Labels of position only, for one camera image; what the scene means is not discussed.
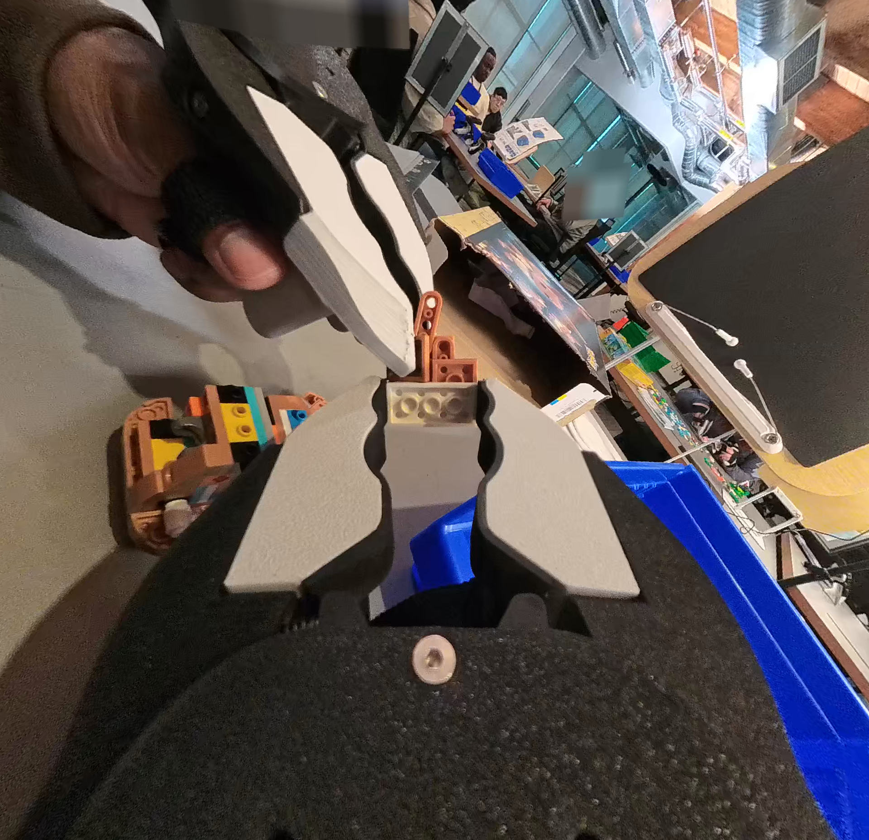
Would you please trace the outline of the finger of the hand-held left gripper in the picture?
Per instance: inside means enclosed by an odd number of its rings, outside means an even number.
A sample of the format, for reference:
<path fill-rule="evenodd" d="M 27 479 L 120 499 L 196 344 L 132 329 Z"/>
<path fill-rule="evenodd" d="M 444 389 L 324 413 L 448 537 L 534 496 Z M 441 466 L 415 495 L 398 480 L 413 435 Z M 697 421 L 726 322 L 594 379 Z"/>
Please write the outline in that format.
<path fill-rule="evenodd" d="M 412 314 L 433 290 L 433 273 L 414 206 L 406 203 L 387 165 L 372 155 L 353 158 L 353 206 L 375 238 Z"/>
<path fill-rule="evenodd" d="M 301 188 L 302 212 L 284 239 L 288 259 L 328 315 L 389 370 L 409 374 L 415 366 L 411 304 L 353 204 L 342 164 L 286 105 L 251 87 L 248 93 Z"/>

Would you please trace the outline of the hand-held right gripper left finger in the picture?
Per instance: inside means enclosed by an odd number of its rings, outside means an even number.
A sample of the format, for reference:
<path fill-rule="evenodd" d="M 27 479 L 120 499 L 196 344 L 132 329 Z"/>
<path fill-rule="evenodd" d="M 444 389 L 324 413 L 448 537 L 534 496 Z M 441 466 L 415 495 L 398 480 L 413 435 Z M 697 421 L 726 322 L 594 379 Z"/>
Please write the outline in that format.
<path fill-rule="evenodd" d="M 370 376 L 288 437 L 224 579 L 234 598 L 287 594 L 310 611 L 353 598 L 367 622 L 395 552 L 387 384 Z"/>

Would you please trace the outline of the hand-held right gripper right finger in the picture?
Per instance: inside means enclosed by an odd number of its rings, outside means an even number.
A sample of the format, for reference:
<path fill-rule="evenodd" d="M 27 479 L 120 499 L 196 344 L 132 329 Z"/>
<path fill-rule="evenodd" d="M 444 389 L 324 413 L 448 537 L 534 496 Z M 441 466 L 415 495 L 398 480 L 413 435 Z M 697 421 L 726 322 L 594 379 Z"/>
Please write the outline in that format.
<path fill-rule="evenodd" d="M 477 388 L 474 580 L 501 619 L 530 595 L 550 628 L 587 631 L 580 599 L 632 600 L 640 586 L 586 454 L 498 380 Z"/>

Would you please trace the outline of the brown and grey brick assembly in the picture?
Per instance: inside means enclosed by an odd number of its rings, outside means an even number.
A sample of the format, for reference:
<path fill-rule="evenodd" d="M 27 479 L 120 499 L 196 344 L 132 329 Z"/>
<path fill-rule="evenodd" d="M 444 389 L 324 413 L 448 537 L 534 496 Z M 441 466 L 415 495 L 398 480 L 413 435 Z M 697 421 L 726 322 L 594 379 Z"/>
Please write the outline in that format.
<path fill-rule="evenodd" d="M 442 298 L 436 291 L 425 293 L 415 318 L 416 368 L 412 379 L 423 383 L 476 383 L 478 361 L 460 358 L 452 335 L 439 333 Z"/>

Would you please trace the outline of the colourful toy brick model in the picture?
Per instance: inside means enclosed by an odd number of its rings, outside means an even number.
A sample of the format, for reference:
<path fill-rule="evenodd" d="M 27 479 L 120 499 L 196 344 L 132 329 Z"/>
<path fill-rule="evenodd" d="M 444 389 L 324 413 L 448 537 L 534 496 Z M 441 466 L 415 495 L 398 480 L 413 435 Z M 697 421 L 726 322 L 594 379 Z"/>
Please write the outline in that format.
<path fill-rule="evenodd" d="M 168 397 L 144 402 L 122 427 L 127 530 L 162 555 L 259 454 L 282 445 L 327 400 L 207 385 L 183 411 Z"/>

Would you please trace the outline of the blue plastic bin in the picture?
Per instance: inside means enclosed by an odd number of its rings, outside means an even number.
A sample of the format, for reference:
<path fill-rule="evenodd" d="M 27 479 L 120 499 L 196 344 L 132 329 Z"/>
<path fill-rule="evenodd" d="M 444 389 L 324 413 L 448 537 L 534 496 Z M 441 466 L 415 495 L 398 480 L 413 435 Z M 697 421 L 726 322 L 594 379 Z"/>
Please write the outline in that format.
<path fill-rule="evenodd" d="M 441 804 L 514 838 L 867 838 L 867 708 L 689 466 L 586 456 L 640 597 L 495 635 Z"/>

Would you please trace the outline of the person's left hand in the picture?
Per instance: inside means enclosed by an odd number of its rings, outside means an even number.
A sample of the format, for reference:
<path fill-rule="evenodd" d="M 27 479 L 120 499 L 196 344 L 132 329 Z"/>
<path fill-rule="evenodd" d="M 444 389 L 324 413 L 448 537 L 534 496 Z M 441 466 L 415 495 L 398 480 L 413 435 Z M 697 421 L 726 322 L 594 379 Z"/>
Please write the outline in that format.
<path fill-rule="evenodd" d="M 51 58 L 46 102 L 58 139 L 71 154 L 82 196 L 120 229 L 160 247 L 164 180 L 196 157 L 190 131 L 160 77 L 164 54 L 152 39 L 120 27 L 77 33 Z M 239 301 L 284 278 L 280 247 L 237 221 L 202 240 L 204 261 L 161 248 L 163 268 L 205 301 Z"/>

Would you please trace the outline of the printed cardboard box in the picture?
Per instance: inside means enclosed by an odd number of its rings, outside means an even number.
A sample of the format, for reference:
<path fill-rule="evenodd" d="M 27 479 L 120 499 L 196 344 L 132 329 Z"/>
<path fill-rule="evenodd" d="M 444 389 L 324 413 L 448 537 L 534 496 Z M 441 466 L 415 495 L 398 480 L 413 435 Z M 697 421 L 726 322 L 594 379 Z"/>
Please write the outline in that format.
<path fill-rule="evenodd" d="M 429 223 L 447 249 L 458 250 L 474 270 L 474 283 L 494 294 L 490 313 L 501 307 L 535 332 L 529 341 L 557 377 L 562 394 L 581 383 L 610 398 L 601 333 L 593 319 L 489 207 L 441 216 Z"/>

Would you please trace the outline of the white display stand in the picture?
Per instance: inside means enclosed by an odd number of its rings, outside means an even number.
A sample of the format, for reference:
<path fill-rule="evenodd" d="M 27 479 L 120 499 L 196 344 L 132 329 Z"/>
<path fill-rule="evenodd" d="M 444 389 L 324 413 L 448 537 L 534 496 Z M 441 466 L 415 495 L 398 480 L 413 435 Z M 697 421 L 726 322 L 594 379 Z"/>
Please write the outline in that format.
<path fill-rule="evenodd" d="M 545 118 L 530 118 L 506 125 L 495 134 L 492 143 L 496 155 L 511 164 L 530 157 L 543 144 L 561 140 L 559 130 Z"/>

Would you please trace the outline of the white metal stand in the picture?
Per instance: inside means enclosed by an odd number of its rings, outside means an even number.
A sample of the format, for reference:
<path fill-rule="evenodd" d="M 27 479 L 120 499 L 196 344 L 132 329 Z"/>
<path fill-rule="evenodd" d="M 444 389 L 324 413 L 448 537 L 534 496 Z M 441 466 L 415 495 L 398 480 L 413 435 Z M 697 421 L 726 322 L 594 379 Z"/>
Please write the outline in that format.
<path fill-rule="evenodd" d="M 717 325 L 660 300 L 648 303 L 644 313 L 654 331 L 680 355 L 684 366 L 694 373 L 694 377 L 701 382 L 701 387 L 729 415 L 733 426 L 749 444 L 763 454 L 781 454 L 785 449 L 783 437 L 747 362 L 738 358 L 733 362 L 733 369 L 754 390 L 753 399 L 742 393 L 726 376 L 695 340 L 683 321 L 688 320 L 710 330 L 728 348 L 739 346 L 739 338 Z"/>

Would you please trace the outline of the silver ventilation duct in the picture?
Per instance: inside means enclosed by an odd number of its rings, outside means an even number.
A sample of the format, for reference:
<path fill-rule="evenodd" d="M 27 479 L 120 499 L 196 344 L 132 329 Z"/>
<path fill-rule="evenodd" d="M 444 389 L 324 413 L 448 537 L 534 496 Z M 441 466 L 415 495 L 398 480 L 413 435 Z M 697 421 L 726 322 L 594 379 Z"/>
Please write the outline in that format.
<path fill-rule="evenodd" d="M 823 11 L 808 0 L 735 0 L 744 118 L 777 114 L 820 74 Z"/>

